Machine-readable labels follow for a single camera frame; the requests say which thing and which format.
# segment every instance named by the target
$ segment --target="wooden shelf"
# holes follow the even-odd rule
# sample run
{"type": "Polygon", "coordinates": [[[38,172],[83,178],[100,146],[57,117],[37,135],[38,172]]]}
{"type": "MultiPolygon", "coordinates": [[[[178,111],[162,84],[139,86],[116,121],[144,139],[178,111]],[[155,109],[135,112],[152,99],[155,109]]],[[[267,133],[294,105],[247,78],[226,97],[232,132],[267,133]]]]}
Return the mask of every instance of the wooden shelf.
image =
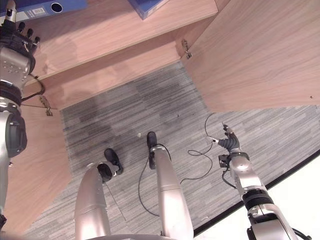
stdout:
{"type": "MultiPolygon", "coordinates": [[[[100,57],[42,80],[52,108],[63,109],[180,60],[169,33],[100,57]]],[[[28,96],[37,82],[24,88],[28,96]]],[[[24,102],[43,107],[37,97],[24,102]]]]}
{"type": "Polygon", "coordinates": [[[88,0],[88,8],[28,22],[41,38],[34,74],[45,78],[218,12],[214,0],[170,0],[142,21],[127,0],[88,0]]]}

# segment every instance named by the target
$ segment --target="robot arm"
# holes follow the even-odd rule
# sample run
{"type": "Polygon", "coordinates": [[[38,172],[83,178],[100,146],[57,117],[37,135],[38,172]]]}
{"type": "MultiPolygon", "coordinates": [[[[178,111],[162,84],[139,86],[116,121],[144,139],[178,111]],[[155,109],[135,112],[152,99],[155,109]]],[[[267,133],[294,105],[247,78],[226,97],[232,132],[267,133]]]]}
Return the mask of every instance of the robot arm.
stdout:
{"type": "Polygon", "coordinates": [[[25,24],[16,28],[16,4],[9,0],[5,20],[0,27],[0,230],[6,222],[4,207],[8,189],[10,158],[27,146],[25,121],[21,116],[23,88],[27,76],[33,71],[33,57],[40,41],[30,38],[33,30],[22,35],[25,24]]]}
{"type": "Polygon", "coordinates": [[[259,176],[255,173],[249,156],[242,152],[238,138],[227,125],[223,125],[227,139],[211,140],[228,150],[229,155],[219,156],[221,167],[230,169],[236,189],[248,211],[251,227],[247,229],[250,240],[298,240],[280,209],[274,204],[259,176]]]}

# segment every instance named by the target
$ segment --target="metallic silver robot leg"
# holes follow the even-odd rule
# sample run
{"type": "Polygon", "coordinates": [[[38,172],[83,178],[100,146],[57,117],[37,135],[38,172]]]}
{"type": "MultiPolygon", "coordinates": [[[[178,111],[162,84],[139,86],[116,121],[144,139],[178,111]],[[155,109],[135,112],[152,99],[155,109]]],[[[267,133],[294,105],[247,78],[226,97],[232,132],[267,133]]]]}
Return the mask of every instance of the metallic silver robot leg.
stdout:
{"type": "Polygon", "coordinates": [[[151,151],[157,174],[162,234],[176,240],[192,240],[194,229],[188,206],[168,152],[163,146],[155,146],[151,151]]]}
{"type": "MultiPolygon", "coordinates": [[[[164,237],[139,234],[111,235],[102,185],[103,178],[101,172],[98,171],[99,164],[92,164],[81,181],[76,198],[74,213],[76,240],[103,236],[104,238],[101,239],[104,240],[193,239],[194,230],[188,206],[169,154],[162,146],[152,147],[151,152],[154,153],[159,211],[164,237]]],[[[107,164],[113,173],[116,172],[114,166],[109,162],[100,164],[107,164]]]]}

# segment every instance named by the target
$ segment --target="cabinet hinge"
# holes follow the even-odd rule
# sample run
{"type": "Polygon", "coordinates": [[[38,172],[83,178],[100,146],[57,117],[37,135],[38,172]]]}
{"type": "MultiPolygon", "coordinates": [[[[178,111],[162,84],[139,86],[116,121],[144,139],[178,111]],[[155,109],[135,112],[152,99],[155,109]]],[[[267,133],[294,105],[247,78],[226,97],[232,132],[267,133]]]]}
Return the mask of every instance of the cabinet hinge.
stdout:
{"type": "Polygon", "coordinates": [[[40,99],[40,102],[43,104],[43,106],[46,108],[46,110],[45,110],[46,115],[49,117],[53,116],[53,113],[52,113],[51,107],[50,107],[50,103],[46,99],[46,97],[43,95],[40,95],[39,99],[40,99]]]}
{"type": "Polygon", "coordinates": [[[181,41],[182,47],[184,49],[184,53],[186,54],[186,59],[189,59],[192,57],[192,53],[189,52],[189,45],[188,45],[188,41],[185,39],[182,39],[181,41]]]}

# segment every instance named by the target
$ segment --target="cabinet door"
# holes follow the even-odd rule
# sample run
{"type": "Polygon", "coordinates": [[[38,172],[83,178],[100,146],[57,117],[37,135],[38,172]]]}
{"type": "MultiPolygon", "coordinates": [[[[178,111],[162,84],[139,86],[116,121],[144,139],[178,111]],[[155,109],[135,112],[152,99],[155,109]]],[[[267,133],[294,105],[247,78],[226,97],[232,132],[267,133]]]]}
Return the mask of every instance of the cabinet door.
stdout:
{"type": "Polygon", "coordinates": [[[231,0],[189,51],[212,112],[320,104],[319,0],[231,0]]]}
{"type": "Polygon", "coordinates": [[[27,146],[11,159],[4,208],[6,232],[22,234],[71,180],[60,113],[21,106],[27,146]]]}

